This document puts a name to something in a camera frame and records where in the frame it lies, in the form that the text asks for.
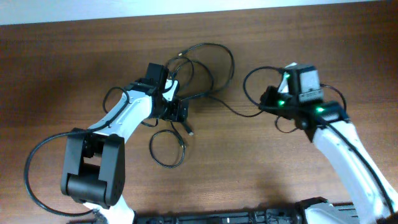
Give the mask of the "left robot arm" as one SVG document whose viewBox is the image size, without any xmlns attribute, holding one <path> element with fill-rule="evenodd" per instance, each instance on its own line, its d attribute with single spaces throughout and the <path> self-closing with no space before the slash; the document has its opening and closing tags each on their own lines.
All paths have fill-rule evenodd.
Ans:
<svg viewBox="0 0 398 224">
<path fill-rule="evenodd" d="M 176 96 L 178 81 L 164 65 L 150 63 L 146 75 L 124 87 L 119 102 L 87 130 L 67 137 L 62 194 L 95 209 L 107 223 L 133 223 L 135 213 L 122 196 L 125 144 L 147 118 L 184 123 L 188 104 Z"/>
</svg>

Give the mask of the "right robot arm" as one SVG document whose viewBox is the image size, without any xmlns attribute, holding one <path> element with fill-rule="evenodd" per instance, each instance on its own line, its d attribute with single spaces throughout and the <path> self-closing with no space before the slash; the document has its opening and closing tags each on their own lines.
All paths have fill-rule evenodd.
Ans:
<svg viewBox="0 0 398 224">
<path fill-rule="evenodd" d="M 292 119 L 297 129 L 328 159 L 357 211 L 361 223 L 379 223 L 397 216 L 397 192 L 364 148 L 346 109 L 325 101 L 313 65 L 277 67 L 279 86 L 269 86 L 259 109 Z"/>
</svg>

